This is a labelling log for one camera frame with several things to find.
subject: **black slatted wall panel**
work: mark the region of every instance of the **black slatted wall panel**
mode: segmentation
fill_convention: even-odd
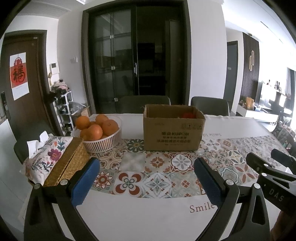
[[[242,79],[241,99],[251,97],[255,100],[259,79],[259,42],[243,33],[244,39],[244,74]],[[254,66],[250,71],[250,55],[254,51]]]

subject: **fruit basket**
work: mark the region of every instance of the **fruit basket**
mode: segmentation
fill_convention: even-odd
[[[96,116],[97,115],[92,115],[89,118],[89,120],[95,121]],[[121,119],[119,117],[113,116],[113,115],[106,115],[106,116],[109,119],[116,121],[116,123],[118,124],[119,130],[116,131],[111,136],[108,136],[104,139],[100,139],[97,141],[83,141],[86,150],[90,153],[99,153],[99,152],[104,152],[104,151],[110,150],[121,141],[121,133],[122,133]],[[71,133],[71,136],[72,137],[80,137],[80,132],[81,132],[81,130],[79,130],[75,127]]]

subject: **blue rubber pad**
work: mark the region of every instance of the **blue rubber pad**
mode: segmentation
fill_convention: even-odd
[[[71,202],[74,207],[83,203],[99,172],[100,161],[98,159],[94,159],[87,170],[82,174],[79,181],[72,188]]]
[[[199,158],[194,161],[194,172],[210,202],[219,208],[224,201],[222,191]]]

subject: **tablecloth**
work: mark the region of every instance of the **tablecloth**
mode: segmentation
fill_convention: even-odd
[[[217,207],[196,178],[192,162],[203,156],[224,179],[238,185],[256,182],[245,164],[252,151],[274,167],[270,151],[285,149],[254,119],[206,116],[200,148],[192,152],[150,152],[143,145],[143,116],[117,115],[123,122],[123,141],[113,150],[95,155],[101,171],[77,210],[99,240],[195,240]],[[270,227],[279,209],[266,201]],[[72,238],[60,211],[53,205],[65,235]],[[229,235],[240,209],[237,204],[221,238]]]

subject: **black chair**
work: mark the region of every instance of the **black chair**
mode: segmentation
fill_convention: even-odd
[[[21,164],[27,159],[29,156],[29,149],[27,141],[40,140],[40,134],[46,131],[48,134],[52,133],[55,135],[54,131],[50,128],[50,126],[44,121],[40,121],[37,123],[32,123],[17,139],[13,150]]]
[[[211,97],[194,96],[191,105],[195,106],[204,115],[229,116],[227,100]]]
[[[143,114],[146,104],[168,104],[170,98],[161,95],[124,96],[119,100],[120,113]]]

